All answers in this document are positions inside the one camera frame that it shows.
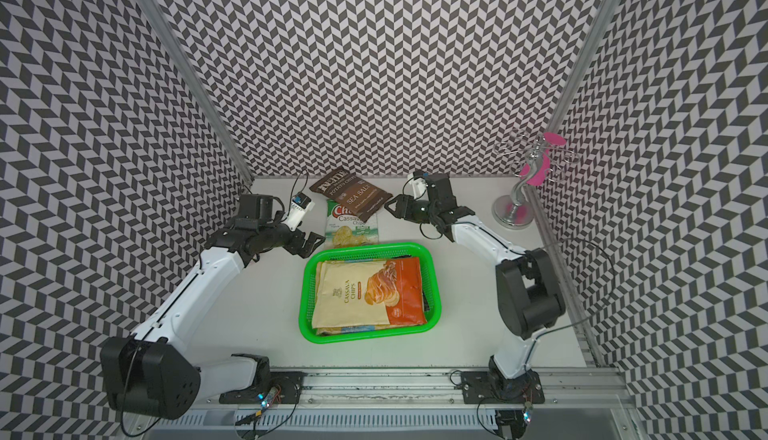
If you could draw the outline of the brown kettle chips bag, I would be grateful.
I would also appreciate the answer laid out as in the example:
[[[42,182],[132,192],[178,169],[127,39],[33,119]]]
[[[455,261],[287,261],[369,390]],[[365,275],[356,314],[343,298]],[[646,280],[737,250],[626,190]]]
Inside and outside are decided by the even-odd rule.
[[[393,195],[349,170],[338,167],[310,186],[312,192],[322,194],[366,222],[374,216]]]

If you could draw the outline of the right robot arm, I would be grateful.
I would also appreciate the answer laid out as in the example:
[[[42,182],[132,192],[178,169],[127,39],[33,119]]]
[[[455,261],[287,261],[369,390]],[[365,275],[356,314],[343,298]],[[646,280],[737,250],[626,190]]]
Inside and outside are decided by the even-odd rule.
[[[417,170],[407,183],[412,194],[402,192],[384,208],[398,219],[434,227],[440,238],[467,248],[494,268],[498,312],[508,334],[490,357],[489,370],[502,381],[524,378],[540,339],[566,313],[548,252],[525,250],[485,225],[474,210],[458,203],[446,174]]]

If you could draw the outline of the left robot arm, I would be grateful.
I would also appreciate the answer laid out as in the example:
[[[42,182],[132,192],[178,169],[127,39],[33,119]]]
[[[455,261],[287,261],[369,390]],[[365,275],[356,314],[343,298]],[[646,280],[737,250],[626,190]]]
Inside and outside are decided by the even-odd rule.
[[[282,248],[310,257],[325,238],[299,226],[314,206],[303,192],[284,203],[273,195],[244,194],[234,218],[204,244],[190,272],[130,335],[110,337],[100,363],[109,406],[126,413],[177,419],[197,400],[231,392],[263,398],[270,390],[267,358],[233,354],[207,364],[187,357],[200,323],[225,288],[252,261]]]

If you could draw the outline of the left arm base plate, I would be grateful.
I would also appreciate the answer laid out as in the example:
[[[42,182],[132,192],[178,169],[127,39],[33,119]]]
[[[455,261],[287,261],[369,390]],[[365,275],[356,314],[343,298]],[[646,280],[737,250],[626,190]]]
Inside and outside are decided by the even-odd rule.
[[[298,404],[305,373],[278,371],[265,376],[258,375],[249,389],[250,403],[262,406],[272,404]]]

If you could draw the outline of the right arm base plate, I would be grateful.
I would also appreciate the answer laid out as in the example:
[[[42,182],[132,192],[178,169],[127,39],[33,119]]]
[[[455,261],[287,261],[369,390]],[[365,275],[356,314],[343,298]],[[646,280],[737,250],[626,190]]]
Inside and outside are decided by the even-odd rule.
[[[545,402],[540,377],[533,370],[515,379],[506,379],[489,371],[461,371],[460,388],[465,404],[539,405]]]

